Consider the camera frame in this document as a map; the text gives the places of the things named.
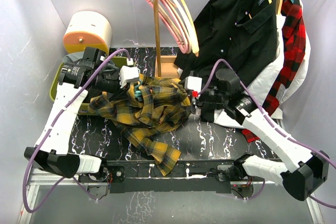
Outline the yellow plaid shirt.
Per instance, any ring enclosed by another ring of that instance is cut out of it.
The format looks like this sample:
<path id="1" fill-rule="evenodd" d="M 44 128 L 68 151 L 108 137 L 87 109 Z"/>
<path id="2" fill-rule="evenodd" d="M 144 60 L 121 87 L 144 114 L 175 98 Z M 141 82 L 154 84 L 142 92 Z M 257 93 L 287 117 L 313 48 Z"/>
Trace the yellow plaid shirt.
<path id="1" fill-rule="evenodd" d="M 188 94 L 178 78 L 140 76 L 142 101 L 130 85 L 126 97 L 113 101 L 106 92 L 91 98 L 88 111 L 111 120 L 120 133 L 137 149 L 154 158 L 163 176 L 169 174 L 181 152 L 153 140 L 153 136 L 179 128 L 189 117 Z"/>

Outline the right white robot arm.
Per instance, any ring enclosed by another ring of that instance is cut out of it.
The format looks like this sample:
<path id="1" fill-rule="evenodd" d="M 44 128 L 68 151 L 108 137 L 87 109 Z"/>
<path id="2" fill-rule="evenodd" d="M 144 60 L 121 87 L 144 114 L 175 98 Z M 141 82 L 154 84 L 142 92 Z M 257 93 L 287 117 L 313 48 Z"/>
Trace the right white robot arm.
<path id="1" fill-rule="evenodd" d="M 283 185 L 295 199 L 304 201 L 328 177 L 330 159 L 323 151 L 315 151 L 294 140 L 247 93 L 232 69 L 212 71 L 216 84 L 210 88 L 202 78 L 189 76 L 184 88 L 191 108 L 212 104 L 259 137 L 278 157 L 274 162 L 254 154 L 243 154 L 234 161 L 234 174 L 240 180 L 260 177 Z"/>

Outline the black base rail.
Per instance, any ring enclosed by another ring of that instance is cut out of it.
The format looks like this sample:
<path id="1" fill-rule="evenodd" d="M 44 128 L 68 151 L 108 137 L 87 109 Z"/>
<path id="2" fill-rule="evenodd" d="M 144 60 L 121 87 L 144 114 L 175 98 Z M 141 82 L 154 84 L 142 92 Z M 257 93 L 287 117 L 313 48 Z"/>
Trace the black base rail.
<path id="1" fill-rule="evenodd" d="M 232 189 L 241 187 L 251 195 L 253 186 L 263 183 L 256 176 L 252 180 L 242 179 L 233 166 L 232 160 L 182 160 L 163 176 L 154 161 L 108 161 L 104 164 L 105 170 L 110 173 L 107 179 L 96 182 L 87 175 L 81 175 L 79 181 L 90 186 L 107 186 L 111 194 L 139 191 L 214 191 L 230 194 Z"/>

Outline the grey garment in bin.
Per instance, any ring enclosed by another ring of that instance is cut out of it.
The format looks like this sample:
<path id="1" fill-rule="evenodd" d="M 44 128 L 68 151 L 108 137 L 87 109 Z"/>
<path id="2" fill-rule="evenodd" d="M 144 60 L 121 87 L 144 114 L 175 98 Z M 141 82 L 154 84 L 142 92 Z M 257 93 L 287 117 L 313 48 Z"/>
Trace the grey garment in bin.
<path id="1" fill-rule="evenodd" d="M 83 58 L 83 53 L 84 52 L 81 51 L 81 52 L 74 52 L 74 53 L 71 53 L 71 54 L 67 54 L 63 57 L 62 62 L 63 63 L 75 63 L 79 59 Z M 107 63 L 106 68 L 112 69 L 112 68 L 117 68 L 117 66 L 115 65 L 115 63 L 112 60 L 110 60 Z"/>

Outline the teal plastic hanger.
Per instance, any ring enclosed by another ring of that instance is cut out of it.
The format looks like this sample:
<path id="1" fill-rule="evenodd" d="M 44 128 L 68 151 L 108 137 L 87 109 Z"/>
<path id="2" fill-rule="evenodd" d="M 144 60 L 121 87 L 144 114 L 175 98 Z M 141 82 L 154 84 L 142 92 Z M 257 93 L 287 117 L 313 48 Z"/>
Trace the teal plastic hanger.
<path id="1" fill-rule="evenodd" d="M 142 85 L 142 81 L 138 81 L 137 84 L 134 85 L 134 97 L 138 102 L 143 100 L 142 92 L 140 91 L 139 87 Z"/>

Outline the black hanging shirt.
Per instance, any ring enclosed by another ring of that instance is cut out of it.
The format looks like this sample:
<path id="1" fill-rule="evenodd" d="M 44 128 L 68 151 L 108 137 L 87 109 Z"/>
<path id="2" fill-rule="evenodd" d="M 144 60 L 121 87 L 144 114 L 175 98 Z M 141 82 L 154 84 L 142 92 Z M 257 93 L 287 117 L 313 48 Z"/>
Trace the black hanging shirt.
<path id="1" fill-rule="evenodd" d="M 190 72 L 207 81 L 215 62 L 223 58 L 259 104 L 263 104 L 283 57 L 278 43 L 281 26 L 276 0 L 209 0 L 194 20 L 199 53 L 177 53 L 180 78 Z"/>

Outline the aluminium table frame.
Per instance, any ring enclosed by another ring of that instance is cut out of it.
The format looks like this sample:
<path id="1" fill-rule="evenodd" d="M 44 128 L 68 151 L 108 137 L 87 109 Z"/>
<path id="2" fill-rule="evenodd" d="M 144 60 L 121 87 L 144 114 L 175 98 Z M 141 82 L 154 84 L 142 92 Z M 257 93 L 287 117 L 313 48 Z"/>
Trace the aluminium table frame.
<path id="1" fill-rule="evenodd" d="M 191 115 L 177 130 L 156 135 L 157 141 L 181 151 L 179 161 L 232 160 L 245 153 L 277 160 L 261 141 L 247 143 L 236 129 L 201 121 Z M 77 117 L 69 151 L 108 161 L 150 160 L 121 136 L 114 124 L 99 116 Z M 281 185 L 262 181 L 248 195 L 241 187 L 230 194 L 214 191 L 111 194 L 107 186 L 90 186 L 33 169 L 21 223 L 323 223 L 319 205 L 298 201 Z"/>

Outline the olive green laundry bin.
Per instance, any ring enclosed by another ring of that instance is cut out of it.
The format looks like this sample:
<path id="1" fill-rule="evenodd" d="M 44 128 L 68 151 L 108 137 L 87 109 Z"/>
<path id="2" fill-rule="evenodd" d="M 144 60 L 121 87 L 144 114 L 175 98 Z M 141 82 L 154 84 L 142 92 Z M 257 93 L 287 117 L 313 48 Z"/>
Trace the olive green laundry bin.
<path id="1" fill-rule="evenodd" d="M 128 57 L 123 56 L 123 54 L 124 54 L 124 52 L 121 52 L 111 59 L 115 63 L 117 68 L 121 68 L 122 66 L 125 66 L 127 64 Z M 55 75 L 53 83 L 50 87 L 49 96 L 50 96 L 52 101 L 55 100 L 56 95 L 57 95 L 58 78 L 60 76 L 60 73 L 61 73 L 61 70 L 62 70 L 62 67 L 63 67 L 64 64 L 67 64 L 67 63 L 62 63 L 59 66 L 57 74 Z M 94 88 L 91 87 L 91 89 L 89 89 L 89 91 L 88 91 L 88 94 L 87 94 L 86 98 L 84 99 L 84 101 L 81 104 L 78 115 L 92 115 L 92 113 L 88 112 L 88 106 L 89 106 L 89 103 L 90 103 L 90 99 L 94 98 L 94 97 L 97 97 L 97 96 L 100 96 L 100 95 L 101 94 L 99 92 L 96 93 Z"/>

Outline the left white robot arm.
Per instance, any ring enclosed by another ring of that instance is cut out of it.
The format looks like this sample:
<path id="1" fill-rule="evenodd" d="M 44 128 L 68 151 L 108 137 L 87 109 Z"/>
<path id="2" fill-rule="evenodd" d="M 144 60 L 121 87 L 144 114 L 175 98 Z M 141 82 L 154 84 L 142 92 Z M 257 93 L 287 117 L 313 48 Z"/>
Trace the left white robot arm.
<path id="1" fill-rule="evenodd" d="M 90 90 L 109 95 L 125 93 L 139 74 L 133 59 L 127 55 L 125 64 L 116 66 L 112 58 L 119 49 L 107 56 L 98 48 L 87 47 L 64 57 L 56 79 L 56 96 L 47 123 L 33 147 L 27 147 L 24 157 L 28 160 L 25 173 L 36 167 L 64 178 L 77 174 L 90 174 L 96 181 L 108 177 L 108 168 L 101 157 L 72 154 L 68 151 L 69 139 L 81 106 Z"/>

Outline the cream round drawer box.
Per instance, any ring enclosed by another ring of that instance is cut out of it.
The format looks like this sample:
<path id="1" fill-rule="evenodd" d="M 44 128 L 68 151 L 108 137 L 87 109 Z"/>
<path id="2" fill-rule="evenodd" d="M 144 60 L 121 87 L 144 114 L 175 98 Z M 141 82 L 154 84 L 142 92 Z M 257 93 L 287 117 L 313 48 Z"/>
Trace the cream round drawer box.
<path id="1" fill-rule="evenodd" d="M 67 53 L 84 51 L 86 47 L 109 52 L 112 40 L 112 27 L 101 14 L 93 11 L 80 11 L 73 14 L 63 37 Z"/>

